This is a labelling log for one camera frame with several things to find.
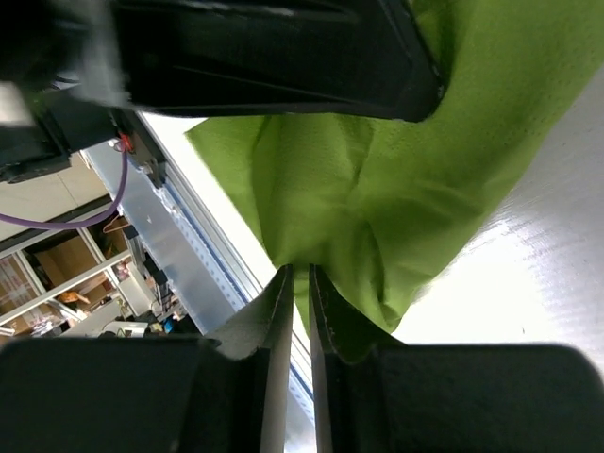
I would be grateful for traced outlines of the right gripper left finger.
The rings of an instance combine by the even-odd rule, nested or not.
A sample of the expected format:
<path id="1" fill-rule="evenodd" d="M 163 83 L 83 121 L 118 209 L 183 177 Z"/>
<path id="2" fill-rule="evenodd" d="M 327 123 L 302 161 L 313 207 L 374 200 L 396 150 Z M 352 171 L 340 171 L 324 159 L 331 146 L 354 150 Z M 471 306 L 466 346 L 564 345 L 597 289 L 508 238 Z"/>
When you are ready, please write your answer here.
<path id="1" fill-rule="evenodd" d="M 1 350 L 5 452 L 280 452 L 293 270 L 205 336 L 28 339 Z"/>

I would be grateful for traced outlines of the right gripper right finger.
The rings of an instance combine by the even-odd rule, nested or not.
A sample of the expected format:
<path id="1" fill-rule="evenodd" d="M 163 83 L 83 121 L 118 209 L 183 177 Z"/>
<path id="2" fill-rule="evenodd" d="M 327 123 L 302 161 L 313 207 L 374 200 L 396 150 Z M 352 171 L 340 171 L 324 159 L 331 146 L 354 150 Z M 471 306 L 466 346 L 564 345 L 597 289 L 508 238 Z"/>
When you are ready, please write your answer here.
<path id="1" fill-rule="evenodd" d="M 321 452 L 599 452 L 603 382 L 560 344 L 404 344 L 309 270 Z"/>

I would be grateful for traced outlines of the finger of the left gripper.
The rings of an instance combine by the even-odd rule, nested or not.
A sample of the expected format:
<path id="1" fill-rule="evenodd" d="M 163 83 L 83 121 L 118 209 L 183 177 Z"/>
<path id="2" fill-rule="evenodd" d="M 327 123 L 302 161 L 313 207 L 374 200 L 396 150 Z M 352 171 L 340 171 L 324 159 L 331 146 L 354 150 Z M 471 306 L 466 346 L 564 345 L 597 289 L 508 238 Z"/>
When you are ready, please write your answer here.
<path id="1" fill-rule="evenodd" d="M 158 114 L 418 123 L 444 95 L 405 1 L 116 1 L 112 19 L 131 102 Z"/>

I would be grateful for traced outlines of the green paper napkin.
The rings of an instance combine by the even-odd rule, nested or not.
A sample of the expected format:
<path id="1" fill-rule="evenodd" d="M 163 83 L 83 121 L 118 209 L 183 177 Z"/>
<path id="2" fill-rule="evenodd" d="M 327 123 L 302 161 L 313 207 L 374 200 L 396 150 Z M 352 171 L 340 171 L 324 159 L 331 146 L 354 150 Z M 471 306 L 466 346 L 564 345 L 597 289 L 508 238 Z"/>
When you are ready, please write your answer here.
<path id="1" fill-rule="evenodd" d="M 446 80 L 426 121 L 339 114 L 209 119 L 188 139 L 271 262 L 308 267 L 408 342 L 533 340 L 513 321 L 493 258 L 424 303 L 527 171 L 540 144 L 603 63 L 599 1 L 415 1 Z"/>

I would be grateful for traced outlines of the aluminium rail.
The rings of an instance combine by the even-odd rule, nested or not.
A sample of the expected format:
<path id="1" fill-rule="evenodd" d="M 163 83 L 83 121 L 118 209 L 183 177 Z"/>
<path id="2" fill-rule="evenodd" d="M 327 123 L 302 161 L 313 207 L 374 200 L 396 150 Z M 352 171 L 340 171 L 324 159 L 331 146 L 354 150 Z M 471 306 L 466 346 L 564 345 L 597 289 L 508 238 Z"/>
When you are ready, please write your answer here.
<path id="1" fill-rule="evenodd" d="M 196 255 L 229 310 L 242 309 L 260 294 L 276 268 L 186 136 L 204 120 L 152 113 L 139 118 L 167 159 L 166 192 L 177 204 L 176 218 L 188 223 L 201 244 Z"/>

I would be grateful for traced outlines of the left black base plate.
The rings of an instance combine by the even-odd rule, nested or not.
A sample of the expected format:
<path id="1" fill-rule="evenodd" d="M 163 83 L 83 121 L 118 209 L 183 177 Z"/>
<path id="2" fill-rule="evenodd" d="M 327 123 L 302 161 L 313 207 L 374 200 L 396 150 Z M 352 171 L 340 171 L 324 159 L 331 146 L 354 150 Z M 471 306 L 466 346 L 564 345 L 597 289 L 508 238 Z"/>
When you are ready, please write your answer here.
<path id="1" fill-rule="evenodd" d="M 1 180 L 8 184 L 48 176 L 70 167 L 70 157 L 100 143 L 125 151 L 156 186 L 166 159 L 133 111 L 106 108 L 71 96 L 44 92 L 26 103 L 1 93 Z"/>

